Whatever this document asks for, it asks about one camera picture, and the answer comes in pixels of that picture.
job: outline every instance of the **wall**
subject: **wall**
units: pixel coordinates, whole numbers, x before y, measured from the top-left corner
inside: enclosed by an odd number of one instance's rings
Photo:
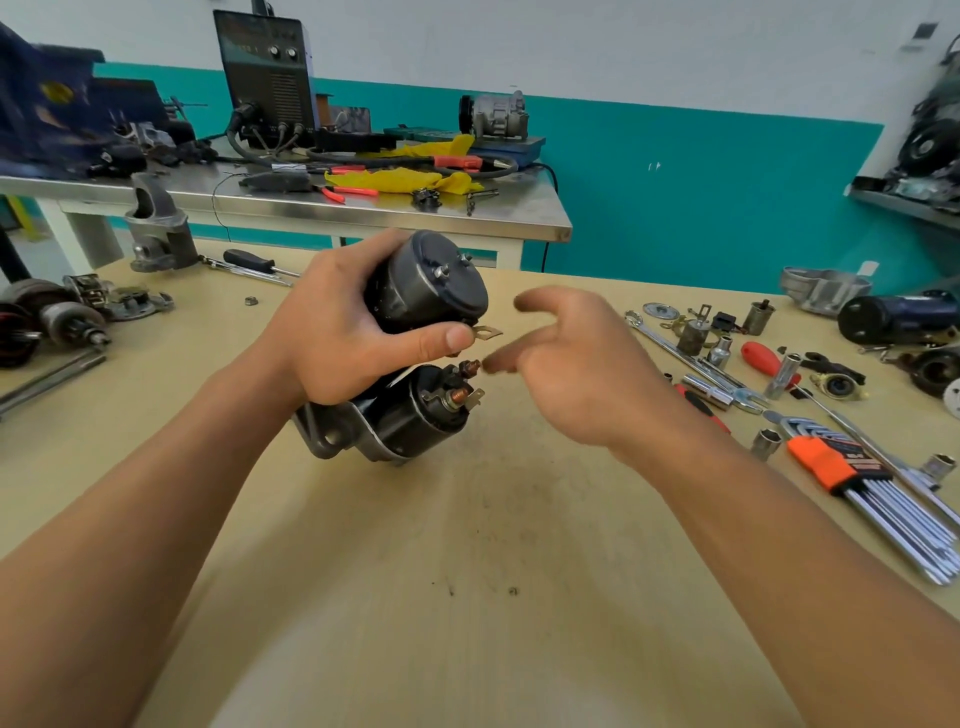
[[[210,11],[247,6],[35,0],[3,19],[30,40],[102,48],[116,61],[105,73],[152,77],[164,93],[209,103],[191,118],[213,132],[228,99]],[[950,26],[960,30],[947,2],[275,6],[306,24],[318,89],[371,107],[377,126],[449,128],[461,89],[530,95],[574,224],[570,245],[551,246],[549,270],[764,291],[788,264],[876,259],[881,288],[934,276],[906,221],[842,193],[867,157],[885,163],[936,78]],[[899,50],[925,19],[944,22],[931,49]],[[539,268],[542,245],[527,248],[525,267]]]

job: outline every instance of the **teal wall stripe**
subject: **teal wall stripe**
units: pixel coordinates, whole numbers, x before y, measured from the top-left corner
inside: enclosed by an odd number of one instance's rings
[[[188,109],[200,134],[227,123],[220,71],[107,63],[98,72],[151,78],[164,96],[207,104]],[[326,79],[315,87],[369,107],[378,128],[452,128],[463,93]],[[856,270],[870,259],[880,263],[878,292],[937,278],[908,220],[843,196],[878,124],[538,96],[527,109],[573,223],[572,241],[550,246],[549,272],[773,293],[785,265]],[[528,242],[522,267],[539,270],[542,253]]]

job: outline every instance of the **wrench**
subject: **wrench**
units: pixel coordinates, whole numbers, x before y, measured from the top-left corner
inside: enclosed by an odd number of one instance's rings
[[[731,397],[733,397],[733,403],[740,409],[746,410],[747,412],[755,415],[758,415],[763,411],[762,405],[766,404],[767,400],[760,393],[755,392],[752,389],[748,389],[747,387],[731,386],[726,379],[715,375],[710,369],[703,366],[698,359],[681,352],[674,344],[671,344],[666,339],[661,338],[659,334],[647,328],[643,324],[643,317],[640,316],[640,314],[638,314],[636,311],[627,311],[623,315],[623,320],[627,322],[627,326],[630,328],[635,328],[661,349],[672,353],[707,382],[715,387],[719,387],[725,392],[728,392]]]

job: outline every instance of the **white wall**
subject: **white wall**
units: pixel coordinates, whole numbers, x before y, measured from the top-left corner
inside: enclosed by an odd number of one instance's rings
[[[111,61],[219,68],[211,11],[247,0],[3,0],[31,41]],[[315,75],[888,125],[910,110],[960,33],[957,0],[274,0],[307,26]],[[900,47],[941,21],[930,46]]]

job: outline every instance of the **stainless steel table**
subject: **stainless steel table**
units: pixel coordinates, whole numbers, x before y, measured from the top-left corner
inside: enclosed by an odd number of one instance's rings
[[[488,182],[486,187],[500,194],[478,199],[468,217],[467,200],[459,195],[442,194],[436,212],[420,212],[410,195],[347,195],[345,205],[336,205],[318,193],[251,193],[239,184],[246,171],[229,163],[189,165],[163,170],[162,178],[194,223],[330,235],[334,246],[384,228],[427,228],[462,248],[492,252],[497,268],[519,269],[524,240],[565,243],[572,231],[553,186],[532,172]],[[122,256],[107,217],[123,216],[133,207],[128,182],[0,176],[0,193],[36,198],[74,273],[89,273]]]

